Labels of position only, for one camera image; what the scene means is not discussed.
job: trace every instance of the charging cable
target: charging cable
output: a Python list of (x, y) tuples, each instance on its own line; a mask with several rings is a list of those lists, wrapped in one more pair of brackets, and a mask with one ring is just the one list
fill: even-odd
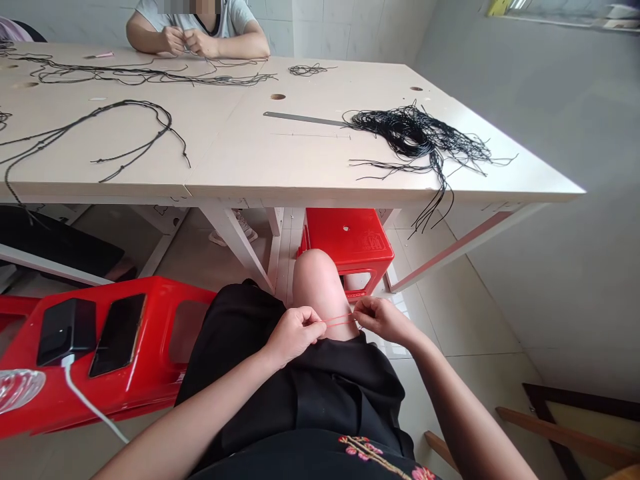
[(102, 413), (100, 410), (98, 410), (85, 396), (84, 394), (78, 390), (78, 387), (76, 387), (73, 384), (73, 381), (71, 380), (71, 364), (75, 361), (75, 355), (71, 354), (71, 355), (67, 355), (65, 358), (62, 359), (62, 367), (65, 369), (65, 380), (67, 381), (67, 385), (69, 386), (69, 388), (71, 389), (72, 392), (74, 392), (74, 394), (76, 395), (76, 397), (78, 397), (80, 399), (80, 401), (82, 403), (84, 403), (87, 408), (89, 410), (91, 410), (92, 412), (94, 412), (96, 414), (96, 416), (98, 418), (100, 418), (100, 420), (102, 420), (104, 423), (106, 423), (109, 428), (111, 430), (113, 430), (113, 432), (118, 436), (118, 438), (120, 438), (120, 440), (122, 440), (122, 442), (124, 442), (124, 444), (128, 444), (129, 440), (128, 438), (126, 438), (122, 432), (120, 430), (118, 430), (118, 427), (115, 426), (114, 422), (112, 422), (111, 420), (109, 420), (107, 418), (107, 416)]

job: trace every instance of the hand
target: hand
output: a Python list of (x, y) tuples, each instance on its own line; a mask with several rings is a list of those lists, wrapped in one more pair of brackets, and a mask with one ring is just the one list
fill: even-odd
[(185, 51), (184, 33), (178, 27), (164, 27), (160, 36), (163, 42), (163, 51), (174, 55), (180, 55)]
[(411, 320), (386, 299), (362, 297), (355, 304), (353, 318), (384, 340), (403, 347), (417, 337), (424, 336)]
[(218, 58), (218, 40), (208, 36), (203, 31), (197, 29), (187, 30), (185, 32), (185, 41), (189, 50), (199, 57)]
[(280, 318), (262, 350), (281, 369), (302, 355), (309, 345), (315, 344), (326, 330), (327, 324), (311, 307), (289, 309)]

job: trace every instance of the black cord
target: black cord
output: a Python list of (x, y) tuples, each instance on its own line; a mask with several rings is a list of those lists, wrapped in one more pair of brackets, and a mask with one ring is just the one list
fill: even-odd
[(12, 115), (10, 113), (3, 112), (2, 110), (0, 110), (0, 131), (7, 128), (7, 120), (9, 120), (9, 117), (11, 116)]
[[(8, 58), (15, 61), (30, 61), (40, 65), (40, 68), (30, 73), (30, 76), (38, 78), (40, 83), (81, 83), (91, 80), (117, 81), (124, 85), (142, 85), (143, 83), (190, 83), (195, 85), (233, 85), (238, 87), (252, 87), (260, 82), (276, 79), (275, 73), (256, 73), (255, 75), (246, 77), (232, 77), (230, 75), (213, 76), (220, 68), (239, 67), (243, 65), (258, 65), (266, 62), (266, 59), (247, 60), (242, 63), (225, 63), (218, 60), (206, 59), (208, 64), (213, 67), (210, 72), (201, 75), (189, 76), (178, 75), (189, 68), (185, 64), (184, 68), (177, 70), (154, 70), (148, 68), (140, 68), (152, 64), (156, 60), (141, 63), (137, 65), (113, 65), (113, 66), (96, 66), (96, 65), (66, 65), (57, 63), (53, 60), (52, 55), (26, 53), (24, 55), (15, 53), (12, 42), (0, 43), (0, 57)], [(72, 72), (84, 72), (89, 74), (86, 78), (68, 78)], [(132, 77), (132, 80), (123, 80), (123, 78)]]
[(289, 67), (289, 73), (295, 75), (296, 77), (310, 77), (312, 75), (316, 75), (317, 73), (326, 72), (327, 70), (334, 68), (337, 67), (321, 67), (319, 63), (316, 63), (312, 66), (294, 65), (292, 67)]
[[(487, 176), (480, 167), (480, 163), (489, 163), (503, 167), (510, 164), (515, 158), (491, 158), (491, 151), (487, 148), (485, 142), (480, 140), (477, 135), (471, 134), (470, 136), (461, 133), (446, 123), (432, 117), (425, 111), (424, 107), (422, 107), (422, 110), (416, 108), (415, 102), (413, 102), (412, 105), (388, 111), (356, 111), (356, 114), (352, 116), (351, 120), (345, 118), (345, 115), (348, 113), (349, 112), (345, 112), (345, 114), (343, 114), (343, 120), (350, 128), (380, 135), (387, 141), (398, 159), (402, 161), (402, 163), (389, 163), (352, 159), (352, 162), (357, 162), (351, 164), (351, 166), (354, 167), (370, 165), (388, 170), (388, 172), (381, 177), (362, 178), (384, 180), (389, 175), (398, 171), (409, 173), (435, 172), (440, 182), (440, 188), (411, 225), (414, 227), (413, 233), (418, 232), (420, 228), (422, 228), (422, 233), (424, 233), (431, 216), (442, 202), (445, 192), (451, 190), (447, 182), (447, 176), (443, 172), (445, 160), (454, 160), (457, 162), (460, 165), (458, 169), (466, 168), (480, 175)], [(445, 157), (443, 152), (448, 152), (449, 156)], [(428, 157), (428, 164), (425, 165), (416, 162), (416, 160), (422, 157)], [(431, 228), (435, 227), (447, 216), (453, 206), (453, 199), (453, 190), (451, 190), (451, 204), (447, 212)]]
[(31, 214), (31, 212), (29, 210), (27, 210), (27, 207), (25, 204), (23, 204), (20, 201), (20, 198), (18, 198), (18, 196), (16, 195), (15, 190), (12, 188), (11, 184), (9, 183), (9, 173), (11, 172), (11, 169), (14, 168), (14, 166), (16, 166), (18, 163), (22, 162), (22, 160), (25, 160), (29, 157), (31, 157), (32, 155), (35, 155), (36, 153), (38, 153), (41, 150), (46, 149), (48, 146), (50, 146), (52, 143), (56, 142), (56, 140), (60, 140), (60, 138), (62, 138), (62, 136), (64, 136), (64, 134), (66, 134), (67, 132), (69, 132), (69, 130), (71, 130), (72, 128), (80, 125), (81, 123), (97, 117), (98, 115), (100, 115), (101, 113), (105, 113), (108, 112), (112, 109), (118, 108), (118, 107), (126, 107), (126, 106), (136, 106), (136, 107), (142, 107), (145, 109), (150, 109), (153, 110), (155, 112), (155, 118), (158, 121), (158, 123), (160, 125), (162, 125), (162, 129), (156, 134), (156, 136), (154, 136), (154, 138), (152, 138), (152, 140), (146, 142), (144, 145), (128, 151), (126, 153), (123, 153), (122, 155), (118, 155), (116, 157), (111, 157), (111, 158), (105, 158), (105, 159), (98, 159), (98, 160), (92, 160), (92, 163), (104, 163), (104, 162), (108, 162), (108, 161), (113, 161), (113, 160), (118, 160), (118, 159), (122, 159), (128, 155), (131, 154), (136, 154), (134, 156), (134, 158), (132, 158), (131, 160), (129, 160), (126, 163), (123, 163), (122, 165), (120, 165), (120, 168), (118, 168), (116, 171), (114, 171), (112, 174), (110, 174), (109, 176), (107, 176), (106, 178), (103, 178), (102, 180), (99, 181), (99, 183), (104, 183), (104, 182), (108, 182), (109, 180), (112, 180), (113, 178), (115, 178), (116, 176), (118, 176), (120, 174), (120, 172), (122, 172), (122, 170), (126, 169), (128, 166), (130, 166), (132, 163), (134, 163), (136, 160), (138, 160), (140, 157), (142, 157), (146, 152), (148, 152), (148, 150), (158, 141), (160, 140), (160, 138), (162, 138), (162, 136), (164, 134), (166, 134), (167, 132), (172, 132), (176, 137), (178, 137), (180, 139), (180, 142), (182, 142), (182, 156), (186, 159), (187, 161), (187, 166), (189, 168), (191, 168), (191, 162), (189, 162), (189, 158), (187, 156), (187, 144), (184, 140), (184, 138), (182, 138), (180, 136), (180, 134), (178, 134), (178, 132), (176, 132), (173, 128), (172, 128), (172, 124), (173, 124), (173, 118), (171, 117), (171, 114), (165, 110), (164, 108), (162, 108), (160, 105), (156, 104), (156, 103), (152, 103), (149, 101), (143, 101), (143, 100), (122, 100), (116, 103), (112, 103), (111, 105), (106, 105), (104, 107), (100, 107), (94, 111), (92, 111), (90, 114), (85, 115), (84, 117), (68, 124), (65, 125), (64, 127), (60, 127), (54, 130), (49, 130), (46, 132), (42, 132), (42, 133), (38, 133), (36, 135), (31, 135), (30, 137), (24, 137), (21, 139), (17, 139), (17, 140), (11, 140), (11, 141), (6, 141), (3, 143), (0, 143), (0, 147), (3, 147), (5, 145), (10, 145), (13, 143), (19, 143), (19, 142), (23, 142), (23, 141), (29, 141), (29, 140), (34, 140), (34, 139), (39, 139), (34, 145), (32, 145), (30, 148), (18, 153), (17, 155), (14, 155), (10, 158), (4, 159), (4, 160), (0, 160), (0, 165), (4, 164), (4, 163), (9, 163), (9, 166), (7, 167), (7, 169), (5, 170), (5, 185), (7, 186), (7, 189), (9, 190), (9, 192), (11, 192), (13, 198), (16, 200), (18, 206), (24, 208), (24, 210), (27, 212), (28, 216), (29, 216), (29, 222), (33, 225), (33, 220), (35, 219), (36, 221), (37, 218), (35, 218), (34, 215)]

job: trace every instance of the red cord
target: red cord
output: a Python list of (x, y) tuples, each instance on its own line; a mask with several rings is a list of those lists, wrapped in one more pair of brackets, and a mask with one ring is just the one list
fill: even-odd
[[(346, 314), (344, 314), (344, 315), (339, 315), (339, 316), (334, 317), (334, 318), (329, 319), (329, 320), (323, 320), (323, 322), (325, 322), (325, 323), (326, 323), (326, 322), (330, 322), (330, 321), (332, 321), (332, 320), (338, 320), (338, 318), (349, 317), (349, 316), (351, 316), (351, 315), (352, 315), (352, 313), (346, 313)], [(349, 320), (349, 321), (346, 321), (346, 322), (340, 322), (340, 323), (333, 323), (333, 324), (331, 324), (331, 325), (327, 325), (327, 328), (337, 327), (338, 325), (346, 325), (346, 324), (348, 324), (348, 323), (355, 323), (355, 320)]]

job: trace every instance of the black phone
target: black phone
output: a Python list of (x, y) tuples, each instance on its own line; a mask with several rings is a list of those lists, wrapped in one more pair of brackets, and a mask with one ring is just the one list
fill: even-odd
[(146, 297), (141, 293), (111, 304), (89, 370), (91, 378), (121, 369), (132, 362)]

